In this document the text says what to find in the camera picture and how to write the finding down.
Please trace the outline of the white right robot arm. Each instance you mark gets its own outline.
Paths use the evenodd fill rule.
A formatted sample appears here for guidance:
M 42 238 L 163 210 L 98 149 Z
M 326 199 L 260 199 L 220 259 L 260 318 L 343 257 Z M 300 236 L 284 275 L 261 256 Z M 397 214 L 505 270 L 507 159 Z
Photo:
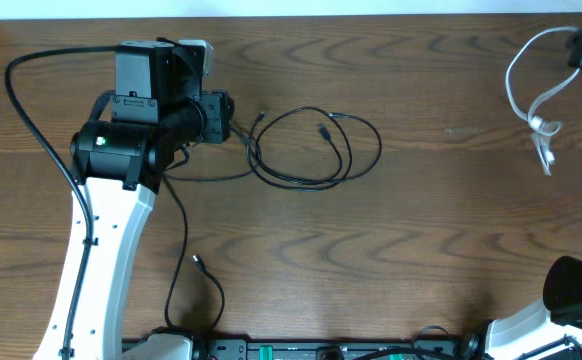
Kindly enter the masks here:
M 518 106 L 511 84 L 514 66 L 532 43 L 544 35 L 571 34 L 568 66 L 573 73 L 538 95 L 525 111 Z M 552 138 L 562 129 L 560 121 L 538 115 L 541 105 L 569 85 L 582 72 L 582 28 L 561 26 L 546 29 L 529 39 L 513 57 L 504 75 L 507 98 L 513 112 L 532 130 L 531 139 L 544 173 L 555 163 Z M 558 258 L 547 273 L 542 297 L 512 316 L 490 321 L 481 331 L 467 335 L 454 354 L 411 348 L 387 348 L 369 353 L 367 359 L 410 354 L 437 359 L 582 359 L 582 260 Z

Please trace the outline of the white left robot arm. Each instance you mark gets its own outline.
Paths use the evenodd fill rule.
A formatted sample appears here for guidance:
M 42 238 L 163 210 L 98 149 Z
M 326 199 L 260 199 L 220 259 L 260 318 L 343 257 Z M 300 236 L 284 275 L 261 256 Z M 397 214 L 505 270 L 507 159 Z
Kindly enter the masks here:
M 191 142 L 230 136 L 234 102 L 207 92 L 204 40 L 124 41 L 115 87 L 96 100 L 71 141 L 72 227 L 38 359 L 120 359 L 137 246 L 162 177 Z

